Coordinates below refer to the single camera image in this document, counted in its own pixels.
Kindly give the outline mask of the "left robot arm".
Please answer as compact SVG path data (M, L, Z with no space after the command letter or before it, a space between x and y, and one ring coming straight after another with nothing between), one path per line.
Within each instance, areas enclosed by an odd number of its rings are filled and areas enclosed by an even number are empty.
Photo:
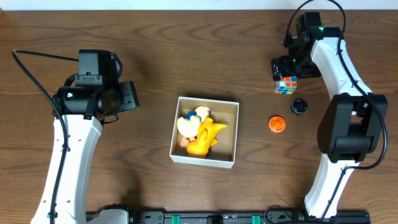
M104 125L103 118L88 114L84 106L108 107L104 99L118 102L112 115L139 107L132 81L108 88L98 86L63 86L54 96L62 106L56 118L54 145L42 201L32 223L89 223L86 194L90 168Z

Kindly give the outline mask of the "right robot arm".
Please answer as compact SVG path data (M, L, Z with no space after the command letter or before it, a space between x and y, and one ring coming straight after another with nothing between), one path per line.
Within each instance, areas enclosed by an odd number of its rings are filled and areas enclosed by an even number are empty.
M286 35L284 46L289 54L271 62L275 92L288 95L295 91L297 79L322 77L330 96L317 131L320 166L304 199L308 216L322 221L336 215L353 171L373 169L385 157L388 103L384 95L373 94L358 75L346 51L343 29L299 25L296 36ZM379 138L383 138L381 155L374 164L361 166Z

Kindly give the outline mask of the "colourful puzzle cube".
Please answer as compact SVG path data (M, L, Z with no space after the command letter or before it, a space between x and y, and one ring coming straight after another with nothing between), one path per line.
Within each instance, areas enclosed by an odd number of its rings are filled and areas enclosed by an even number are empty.
M297 77L281 77L275 81L275 93L278 95L291 95L297 89Z

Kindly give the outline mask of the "plush duck toy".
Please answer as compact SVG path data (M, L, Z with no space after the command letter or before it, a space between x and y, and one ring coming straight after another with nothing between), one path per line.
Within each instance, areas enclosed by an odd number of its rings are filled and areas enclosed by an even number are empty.
M199 106L188 112L185 117L178 118L177 129L182 135L181 147L187 147L191 142L196 141L198 129L205 118L209 117L210 111L211 109L208 106Z

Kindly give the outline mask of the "white cardboard box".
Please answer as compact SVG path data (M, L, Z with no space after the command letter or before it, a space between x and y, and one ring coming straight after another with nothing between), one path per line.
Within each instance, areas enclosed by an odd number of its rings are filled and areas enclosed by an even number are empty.
M177 129L179 117L195 110L199 106L208 106L211 111L209 118L215 123L223 123L227 128L221 130L216 138L218 143L210 148L205 158L187 155L187 147L181 147L182 135ZM200 166L211 166L221 168L232 168L236 151L236 136L238 129L239 103L232 101L209 100L201 98L179 97L175 114L174 129L170 147L170 157L174 162L184 164L195 164Z

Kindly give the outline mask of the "orange yellow rubber toy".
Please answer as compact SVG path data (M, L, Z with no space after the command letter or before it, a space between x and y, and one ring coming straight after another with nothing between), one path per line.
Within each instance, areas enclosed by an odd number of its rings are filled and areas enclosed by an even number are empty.
M210 148L218 143L217 134L227 128L226 124L215 123L213 119L206 117L199 126L197 139L188 144L187 155L198 158L205 158Z

